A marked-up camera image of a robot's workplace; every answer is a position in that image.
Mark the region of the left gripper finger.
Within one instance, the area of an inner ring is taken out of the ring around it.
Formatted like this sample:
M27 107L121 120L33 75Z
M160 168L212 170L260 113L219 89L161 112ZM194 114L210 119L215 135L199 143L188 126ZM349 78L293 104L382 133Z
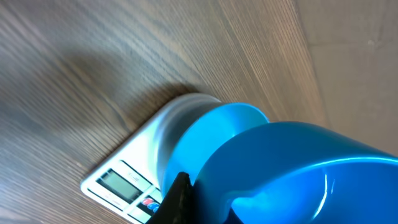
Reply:
M147 224L189 224L193 221L193 187L190 177L180 172L173 181L159 209Z

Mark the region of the blue plastic measuring scoop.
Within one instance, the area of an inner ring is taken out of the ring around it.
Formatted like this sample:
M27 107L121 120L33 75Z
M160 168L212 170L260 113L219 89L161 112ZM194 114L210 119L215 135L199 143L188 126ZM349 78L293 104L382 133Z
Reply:
M328 129L278 122L207 160L197 223L396 223L397 158Z

